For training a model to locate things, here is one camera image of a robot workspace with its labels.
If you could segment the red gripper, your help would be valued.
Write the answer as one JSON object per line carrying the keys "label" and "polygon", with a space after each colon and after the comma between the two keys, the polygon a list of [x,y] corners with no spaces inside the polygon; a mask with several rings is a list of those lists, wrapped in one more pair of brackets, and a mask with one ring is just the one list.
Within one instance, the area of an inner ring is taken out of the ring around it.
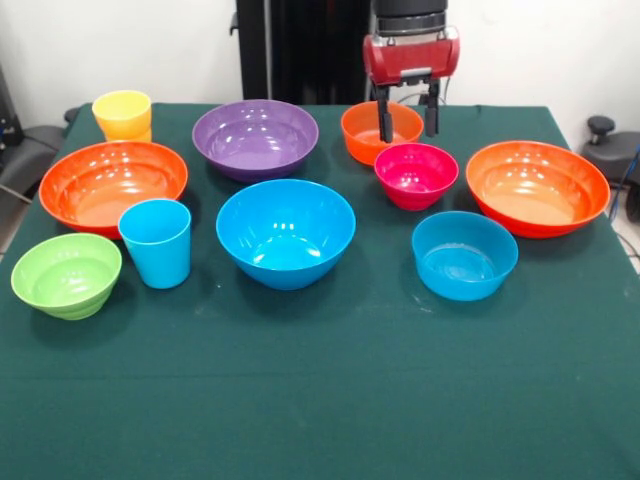
{"label": "red gripper", "polygon": [[440,80],[450,77],[459,61],[459,34],[448,27],[435,37],[381,37],[367,35],[363,41],[365,72],[374,84],[380,139],[393,141],[392,116],[388,109],[389,87],[378,85],[429,82],[425,104],[425,135],[439,132]]}

